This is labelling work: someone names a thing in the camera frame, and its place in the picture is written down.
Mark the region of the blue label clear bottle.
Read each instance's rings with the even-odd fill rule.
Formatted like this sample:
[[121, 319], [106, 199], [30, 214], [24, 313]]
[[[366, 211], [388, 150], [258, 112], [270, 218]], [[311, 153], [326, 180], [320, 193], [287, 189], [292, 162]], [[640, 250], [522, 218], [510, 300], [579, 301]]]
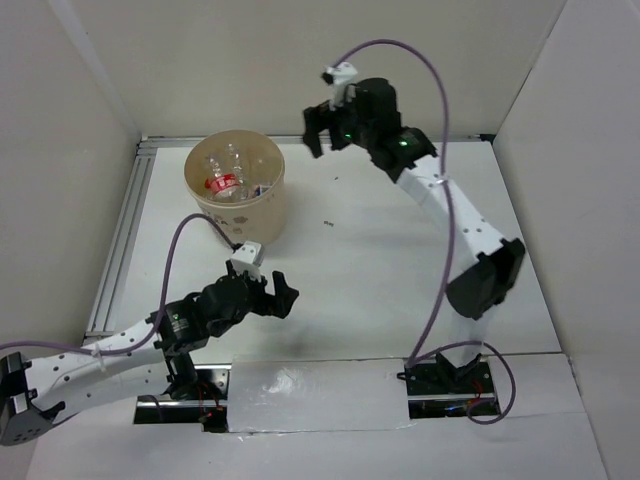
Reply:
[[252, 198], [259, 197], [264, 195], [270, 188], [272, 187], [272, 183], [259, 183], [255, 184], [250, 189], [250, 194]]

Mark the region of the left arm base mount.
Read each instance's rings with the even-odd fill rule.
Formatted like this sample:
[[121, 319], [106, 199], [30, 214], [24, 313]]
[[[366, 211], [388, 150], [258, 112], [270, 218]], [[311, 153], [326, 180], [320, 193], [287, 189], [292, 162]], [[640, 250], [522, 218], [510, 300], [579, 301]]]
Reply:
[[171, 397], [141, 396], [137, 399], [134, 425], [198, 426], [203, 432], [228, 432], [227, 400], [230, 364], [195, 366], [197, 381], [183, 393]]

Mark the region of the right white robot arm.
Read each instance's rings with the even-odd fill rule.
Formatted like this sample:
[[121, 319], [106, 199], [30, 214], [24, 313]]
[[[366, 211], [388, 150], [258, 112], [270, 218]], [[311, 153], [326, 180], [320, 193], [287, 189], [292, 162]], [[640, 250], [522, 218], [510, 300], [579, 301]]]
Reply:
[[328, 132], [331, 148], [364, 149], [372, 163], [407, 193], [448, 233], [447, 272], [436, 297], [453, 310], [455, 346], [436, 355], [436, 379], [448, 392], [460, 391], [480, 359], [487, 325], [514, 287], [525, 255], [524, 243], [509, 240], [486, 221], [441, 168], [445, 150], [418, 128], [405, 126], [394, 87], [383, 78], [353, 82], [334, 69], [322, 76], [331, 89], [325, 102], [303, 112], [303, 143], [314, 157]]

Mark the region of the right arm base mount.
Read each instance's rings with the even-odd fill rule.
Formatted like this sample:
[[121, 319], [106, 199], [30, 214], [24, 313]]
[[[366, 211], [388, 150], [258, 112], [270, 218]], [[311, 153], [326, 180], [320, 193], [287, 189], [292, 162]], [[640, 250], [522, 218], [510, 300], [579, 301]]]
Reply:
[[454, 380], [436, 360], [405, 367], [396, 374], [406, 388], [411, 420], [466, 417], [489, 420], [501, 413], [492, 373], [479, 360], [461, 378]]

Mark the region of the small red label bottle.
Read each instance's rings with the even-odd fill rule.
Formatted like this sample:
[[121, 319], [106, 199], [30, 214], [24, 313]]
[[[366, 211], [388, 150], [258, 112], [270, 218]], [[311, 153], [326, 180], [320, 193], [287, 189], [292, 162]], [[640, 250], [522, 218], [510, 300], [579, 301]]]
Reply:
[[247, 197], [245, 186], [234, 174], [208, 177], [204, 187], [206, 198], [215, 202], [240, 202]]

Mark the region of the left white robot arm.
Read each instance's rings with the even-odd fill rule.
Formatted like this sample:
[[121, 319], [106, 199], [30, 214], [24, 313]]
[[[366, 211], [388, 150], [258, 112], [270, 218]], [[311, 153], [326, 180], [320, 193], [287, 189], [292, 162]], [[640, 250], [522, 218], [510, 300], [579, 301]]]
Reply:
[[233, 268], [200, 292], [169, 303], [159, 330], [150, 318], [92, 345], [88, 354], [59, 353], [1, 360], [1, 443], [30, 442], [78, 413], [122, 399], [189, 397], [199, 382], [191, 352], [204, 348], [246, 315], [285, 318], [299, 297], [283, 273], [272, 281]]

